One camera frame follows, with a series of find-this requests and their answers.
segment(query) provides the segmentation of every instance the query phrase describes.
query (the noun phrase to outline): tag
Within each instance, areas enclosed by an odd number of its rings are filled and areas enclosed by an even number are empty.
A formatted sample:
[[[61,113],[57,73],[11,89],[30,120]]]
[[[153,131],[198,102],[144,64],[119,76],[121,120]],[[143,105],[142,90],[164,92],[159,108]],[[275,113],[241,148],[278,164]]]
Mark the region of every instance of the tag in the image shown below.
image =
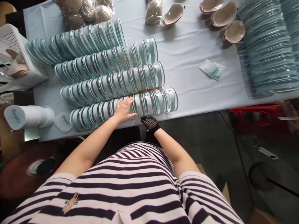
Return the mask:
[[[62,112],[55,117],[54,124],[62,133],[67,133],[72,129],[70,116],[70,113]]]
[[[218,81],[225,69],[225,66],[220,65],[216,62],[212,63],[207,59],[202,65],[199,66],[199,68],[212,79]]]
[[[263,147],[259,147],[259,151],[263,154],[265,154],[266,156],[270,157],[271,159],[279,159],[278,156],[276,156],[275,154],[273,154],[272,152],[268,151],[267,149],[263,148]]]

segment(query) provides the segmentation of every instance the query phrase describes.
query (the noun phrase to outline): black glove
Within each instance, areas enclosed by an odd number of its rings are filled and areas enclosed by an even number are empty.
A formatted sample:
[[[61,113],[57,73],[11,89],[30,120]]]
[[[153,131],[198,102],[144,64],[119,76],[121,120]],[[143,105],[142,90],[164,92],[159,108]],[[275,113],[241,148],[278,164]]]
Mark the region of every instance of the black glove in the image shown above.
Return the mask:
[[[141,122],[148,130],[148,133],[151,132],[154,134],[160,128],[157,120],[154,117],[142,117]]]

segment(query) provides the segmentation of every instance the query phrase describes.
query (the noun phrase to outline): white tablecloth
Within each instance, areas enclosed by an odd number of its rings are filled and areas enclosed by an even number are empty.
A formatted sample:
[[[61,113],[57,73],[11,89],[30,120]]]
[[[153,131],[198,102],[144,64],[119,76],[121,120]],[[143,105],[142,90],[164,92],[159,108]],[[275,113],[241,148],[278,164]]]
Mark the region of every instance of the white tablecloth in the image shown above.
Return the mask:
[[[240,0],[233,0],[237,5]],[[163,88],[175,88],[179,106],[176,112],[157,116],[158,120],[173,119],[216,110],[230,109],[282,99],[299,97],[299,91],[250,99],[245,90],[236,46],[223,47],[222,30],[212,29],[199,10],[200,1],[181,1],[186,6],[184,15],[171,29],[159,26],[145,26],[145,0],[114,0],[115,17],[120,18],[124,37],[132,43],[149,37],[157,41],[158,58],[165,71]],[[163,13],[174,3],[163,0]],[[24,10],[27,39],[45,38],[65,30],[59,8],[52,0]],[[226,66],[220,81],[210,79],[199,65],[209,59]],[[34,88],[35,104],[51,106],[55,113],[71,110],[61,98],[63,84],[54,69],[47,69],[49,80]],[[119,128],[141,124],[140,119],[122,123]],[[71,130],[61,133],[54,125],[39,129],[41,141],[72,137],[85,133]]]

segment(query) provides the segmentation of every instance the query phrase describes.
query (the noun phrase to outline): navy and white striped shirt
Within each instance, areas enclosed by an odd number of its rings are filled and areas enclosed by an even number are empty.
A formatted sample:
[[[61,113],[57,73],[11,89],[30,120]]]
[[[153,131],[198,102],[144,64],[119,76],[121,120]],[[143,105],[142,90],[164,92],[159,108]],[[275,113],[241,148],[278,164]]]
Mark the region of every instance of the navy and white striped shirt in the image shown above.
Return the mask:
[[[243,223],[211,179],[193,171],[177,179],[163,149],[145,142],[125,146],[78,178],[53,175],[3,222]]]

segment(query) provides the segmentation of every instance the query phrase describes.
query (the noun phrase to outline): white plastic basket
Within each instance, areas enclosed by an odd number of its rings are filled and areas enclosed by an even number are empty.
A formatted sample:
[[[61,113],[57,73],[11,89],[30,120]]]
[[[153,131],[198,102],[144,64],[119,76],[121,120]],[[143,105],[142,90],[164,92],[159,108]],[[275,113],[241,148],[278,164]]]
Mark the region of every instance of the white plastic basket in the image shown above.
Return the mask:
[[[12,49],[15,52],[22,53],[29,69],[26,75],[0,86],[0,93],[4,91],[27,90],[48,79],[44,68],[33,61],[27,54],[25,48],[27,41],[13,25],[5,24],[0,27],[0,60],[2,61],[5,57],[9,57],[6,49]]]

